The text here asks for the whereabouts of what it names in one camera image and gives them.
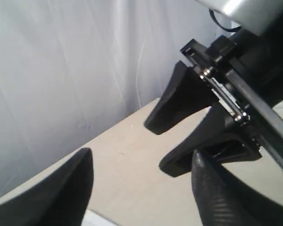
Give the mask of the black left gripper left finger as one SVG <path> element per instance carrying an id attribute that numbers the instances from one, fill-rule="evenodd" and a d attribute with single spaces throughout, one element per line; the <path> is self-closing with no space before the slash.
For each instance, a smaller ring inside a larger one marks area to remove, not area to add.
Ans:
<path id="1" fill-rule="evenodd" d="M 79 226 L 94 182 L 90 148 L 82 148 L 57 170 L 0 204 L 0 226 Z"/>

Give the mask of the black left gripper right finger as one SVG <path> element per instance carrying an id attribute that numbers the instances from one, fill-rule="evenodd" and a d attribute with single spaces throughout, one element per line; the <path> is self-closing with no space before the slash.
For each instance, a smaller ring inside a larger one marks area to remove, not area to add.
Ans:
<path id="1" fill-rule="evenodd" d="M 206 151 L 195 150 L 191 187 L 204 226 L 283 226 L 283 206 L 238 179 Z"/>

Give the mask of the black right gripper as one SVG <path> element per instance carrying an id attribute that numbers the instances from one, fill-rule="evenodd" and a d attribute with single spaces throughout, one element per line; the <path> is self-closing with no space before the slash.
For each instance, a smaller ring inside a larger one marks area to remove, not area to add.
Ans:
<path id="1" fill-rule="evenodd" d="M 209 47 L 191 40 L 181 53 L 196 72 L 182 61 L 175 64 L 145 128 L 160 135 L 212 106 L 218 102 L 212 87 L 238 114 L 237 120 L 249 121 L 259 143 L 283 169 L 283 118 L 274 110 L 283 101 L 283 37 L 240 30 L 231 37 L 219 36 Z"/>

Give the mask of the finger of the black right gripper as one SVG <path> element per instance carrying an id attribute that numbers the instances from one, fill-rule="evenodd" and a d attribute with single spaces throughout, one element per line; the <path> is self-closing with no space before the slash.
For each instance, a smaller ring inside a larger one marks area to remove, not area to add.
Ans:
<path id="1" fill-rule="evenodd" d="M 195 150 L 206 151 L 220 163 L 256 161 L 262 157 L 255 131 L 237 123 L 221 105 L 210 108 L 195 130 L 159 163 L 162 172 L 178 177 L 191 171 Z"/>

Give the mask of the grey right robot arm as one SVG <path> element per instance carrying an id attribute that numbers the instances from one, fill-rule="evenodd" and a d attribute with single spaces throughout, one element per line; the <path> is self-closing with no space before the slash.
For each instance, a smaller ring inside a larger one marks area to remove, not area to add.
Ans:
<path id="1" fill-rule="evenodd" d="M 191 171 L 195 150 L 219 163 L 255 161 L 265 148 L 283 169 L 283 0 L 204 0 L 212 20 L 238 24 L 209 47 L 189 41 L 144 126 L 156 135 L 208 109 L 193 132 L 159 163 L 171 177 Z"/>

